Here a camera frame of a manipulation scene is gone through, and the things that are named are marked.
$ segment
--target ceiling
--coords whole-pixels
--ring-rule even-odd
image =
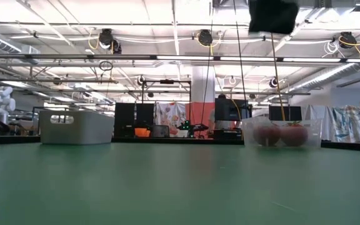
[[[193,55],[208,56],[209,48],[201,46],[194,38],[200,29],[210,29],[218,43],[212,51],[215,56],[272,56],[273,49],[270,35],[249,34],[248,11],[240,9],[237,16],[234,11],[218,11],[213,17],[209,15],[209,1],[200,0],[28,0],[31,12],[15,0],[0,0],[0,34],[17,43],[27,44],[40,50],[42,54],[109,54],[99,48],[91,49],[89,36],[96,38],[102,28],[111,28],[115,38],[121,43],[122,54],[156,54],[156,55]],[[349,57],[358,52],[354,49],[341,49],[334,54],[327,54],[326,48],[333,36],[338,37],[342,31],[350,31],[360,43],[360,12],[351,12],[338,16],[334,11],[323,11],[316,19],[304,23],[309,9],[300,9],[297,17],[297,28],[294,36],[276,51],[279,57]],[[240,46],[238,44],[237,26]],[[69,45],[62,37],[69,39]],[[275,46],[286,37],[274,35]],[[90,40],[91,46],[96,40]],[[104,72],[98,67],[49,67],[37,75],[37,78],[50,79],[61,77],[68,79],[109,79],[119,84],[87,83],[90,90],[134,90],[139,89],[136,79],[143,75],[146,79],[180,79],[190,80],[193,72],[189,64],[164,64],[159,67],[115,67]],[[28,76],[29,67],[13,66],[12,69]],[[41,67],[35,67],[37,73]],[[292,85],[322,69],[319,66],[293,65],[279,66],[279,79],[285,85]],[[268,82],[275,75],[274,66],[215,65],[214,72],[218,78],[216,90],[242,89],[243,73],[246,91],[268,90]],[[155,84],[149,90],[184,90],[188,85]],[[44,84],[52,89],[69,89],[68,84]],[[107,93],[115,101],[134,101],[134,96],[126,93]],[[167,93],[155,96],[159,100],[188,100],[187,94]]]

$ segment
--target black chair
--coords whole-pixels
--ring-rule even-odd
[[[170,138],[169,126],[154,125],[151,131],[152,138]]]

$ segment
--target white humanoid robot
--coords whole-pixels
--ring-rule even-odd
[[[8,123],[9,112],[16,108],[15,99],[11,98],[13,89],[11,87],[0,87],[0,121]]]

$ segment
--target green table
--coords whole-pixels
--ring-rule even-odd
[[[0,145],[9,224],[360,225],[360,152]]]

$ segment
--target computer monitor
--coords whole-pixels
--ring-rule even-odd
[[[248,111],[248,101],[245,102],[245,100],[223,98],[215,99],[216,121],[240,121],[240,118],[246,119],[250,116],[250,112]]]

